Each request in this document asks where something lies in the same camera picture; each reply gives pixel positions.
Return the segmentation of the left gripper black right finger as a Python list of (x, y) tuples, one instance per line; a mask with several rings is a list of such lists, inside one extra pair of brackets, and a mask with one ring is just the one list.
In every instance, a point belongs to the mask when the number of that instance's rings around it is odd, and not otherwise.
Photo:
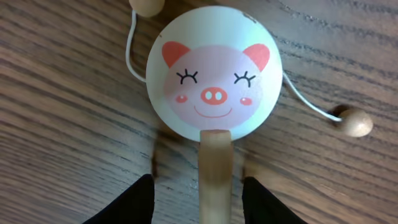
[(244, 178), (242, 201), (245, 224), (307, 224), (254, 177)]

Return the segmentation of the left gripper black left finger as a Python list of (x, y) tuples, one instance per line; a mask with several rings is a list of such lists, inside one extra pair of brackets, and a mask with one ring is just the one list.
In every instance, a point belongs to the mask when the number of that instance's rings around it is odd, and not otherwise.
[(83, 224), (151, 224), (154, 205), (154, 178), (145, 174)]

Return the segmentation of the white wooden rattle drum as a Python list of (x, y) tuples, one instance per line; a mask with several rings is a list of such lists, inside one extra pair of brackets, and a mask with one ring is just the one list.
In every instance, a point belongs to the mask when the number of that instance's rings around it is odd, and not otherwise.
[(199, 7), (174, 19), (153, 44), (139, 79), (161, 120), (200, 144), (201, 223), (229, 223), (233, 141), (268, 118), (283, 85), (347, 136), (363, 137), (373, 129), (363, 110), (333, 115), (310, 103), (283, 71), (267, 29), (231, 7)]

